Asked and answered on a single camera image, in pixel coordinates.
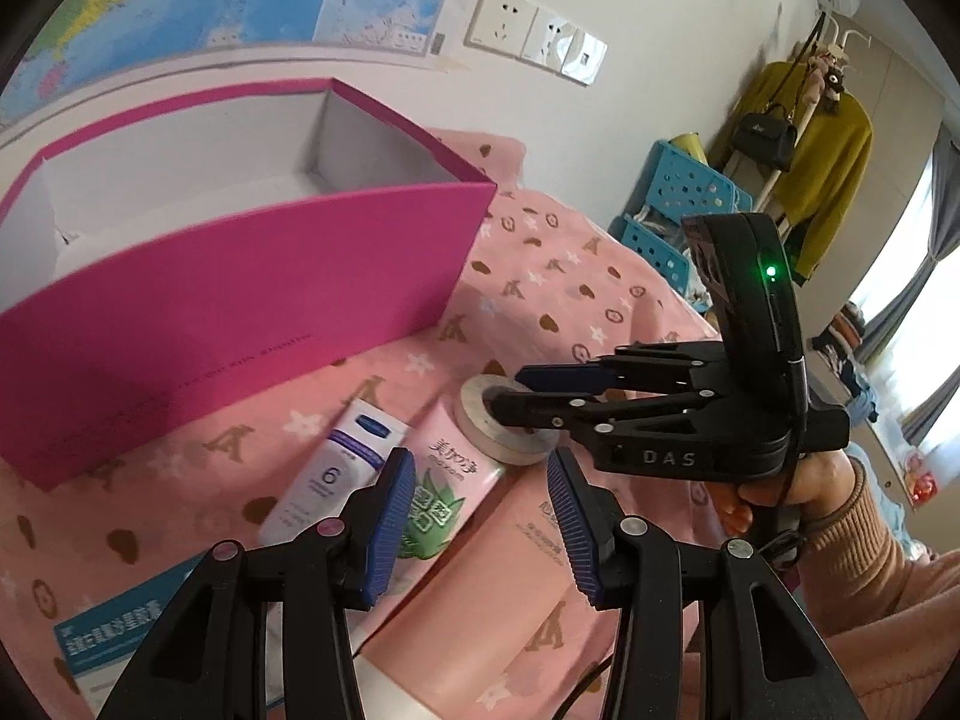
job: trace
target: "screw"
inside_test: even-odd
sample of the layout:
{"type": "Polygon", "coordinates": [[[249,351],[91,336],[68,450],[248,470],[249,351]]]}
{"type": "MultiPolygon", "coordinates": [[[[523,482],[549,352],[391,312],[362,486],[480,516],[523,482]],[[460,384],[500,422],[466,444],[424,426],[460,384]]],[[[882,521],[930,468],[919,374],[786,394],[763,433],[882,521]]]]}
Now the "screw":
{"type": "Polygon", "coordinates": [[[236,541],[221,541],[213,548],[213,560],[233,560],[240,553],[236,541]]]}
{"type": "Polygon", "coordinates": [[[321,536],[339,536],[347,528],[342,519],[328,517],[317,523],[317,533],[321,536]]]}
{"type": "Polygon", "coordinates": [[[639,517],[624,517],[620,521],[620,529],[627,536],[643,536],[647,532],[647,523],[639,517]]]}
{"type": "Polygon", "coordinates": [[[735,538],[728,543],[727,551],[733,555],[733,557],[740,557],[741,560],[746,560],[747,557],[754,556],[754,548],[752,548],[747,541],[743,541],[742,538],[735,538]]]}

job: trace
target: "wall socket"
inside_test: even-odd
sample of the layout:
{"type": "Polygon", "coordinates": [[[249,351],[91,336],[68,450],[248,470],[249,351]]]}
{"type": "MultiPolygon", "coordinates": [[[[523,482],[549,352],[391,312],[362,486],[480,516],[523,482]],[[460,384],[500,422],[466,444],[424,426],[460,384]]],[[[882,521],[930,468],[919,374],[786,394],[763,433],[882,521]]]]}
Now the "wall socket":
{"type": "Polygon", "coordinates": [[[520,56],[536,6],[525,0],[480,0],[467,32],[467,45],[520,56]]]}
{"type": "Polygon", "coordinates": [[[577,28],[563,16],[540,8],[520,58],[559,73],[577,28]]]}

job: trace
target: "blue plastic basket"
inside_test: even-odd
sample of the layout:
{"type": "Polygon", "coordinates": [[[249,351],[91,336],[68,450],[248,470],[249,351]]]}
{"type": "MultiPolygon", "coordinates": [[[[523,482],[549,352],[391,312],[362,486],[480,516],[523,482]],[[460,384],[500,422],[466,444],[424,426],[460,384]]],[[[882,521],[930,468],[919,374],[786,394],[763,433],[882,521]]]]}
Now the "blue plastic basket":
{"type": "MultiPolygon", "coordinates": [[[[750,211],[754,205],[750,194],[725,175],[666,141],[654,144],[628,209],[637,208],[641,197],[641,205],[656,209],[675,224],[682,223],[683,217],[733,214],[750,211]]],[[[631,214],[624,214],[623,218],[626,226],[620,237],[621,244],[637,252],[664,276],[671,287],[685,295],[690,279],[688,259],[655,233],[636,223],[631,214]]]]}
{"type": "Polygon", "coordinates": [[[677,224],[683,217],[732,214],[742,209],[740,195],[746,193],[725,175],[666,141],[657,141],[657,148],[659,157],[651,154],[656,167],[645,197],[651,208],[677,224]]]}
{"type": "Polygon", "coordinates": [[[683,295],[690,279],[690,261],[666,241],[650,232],[642,224],[637,224],[628,215],[623,215],[627,223],[620,238],[621,244],[637,252],[644,260],[654,266],[658,274],[664,276],[666,283],[683,295]]]}

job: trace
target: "tape roll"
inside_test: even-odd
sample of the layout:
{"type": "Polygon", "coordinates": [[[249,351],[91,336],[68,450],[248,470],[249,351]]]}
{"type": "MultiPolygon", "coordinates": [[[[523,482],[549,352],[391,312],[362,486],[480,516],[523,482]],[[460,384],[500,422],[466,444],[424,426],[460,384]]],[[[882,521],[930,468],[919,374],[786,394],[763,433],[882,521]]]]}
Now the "tape roll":
{"type": "Polygon", "coordinates": [[[505,376],[483,374],[467,379],[460,387],[453,415],[464,437],[485,455],[508,466],[531,466],[539,463],[557,447],[560,433],[556,430],[527,430],[504,427],[487,411],[485,397],[498,389],[513,392],[530,390],[505,376]]]}

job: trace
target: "pink blanket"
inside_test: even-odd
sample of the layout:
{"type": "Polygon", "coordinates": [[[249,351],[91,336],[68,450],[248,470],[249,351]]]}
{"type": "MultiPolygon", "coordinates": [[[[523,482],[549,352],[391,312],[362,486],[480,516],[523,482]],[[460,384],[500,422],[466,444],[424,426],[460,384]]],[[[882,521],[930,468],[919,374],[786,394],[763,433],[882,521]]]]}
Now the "pink blanket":
{"type": "MultiPolygon", "coordinates": [[[[353,396],[416,423],[440,391],[482,371],[509,375],[530,362],[584,361],[630,341],[712,336],[640,257],[583,215],[517,188],[520,143],[437,134],[501,186],[438,326],[261,392],[52,493],[0,461],[0,638],[54,720],[90,713],[53,625],[218,539],[256,545],[258,524],[353,396]]],[[[702,485],[590,474],[627,512],[675,538],[720,541],[702,485]]],[[[689,637],[695,618],[686,622],[689,637]]],[[[470,716],[549,717],[606,656],[614,630],[616,615],[594,613],[571,582],[470,716]]],[[[597,717],[600,686],[570,717],[597,717]]]]}

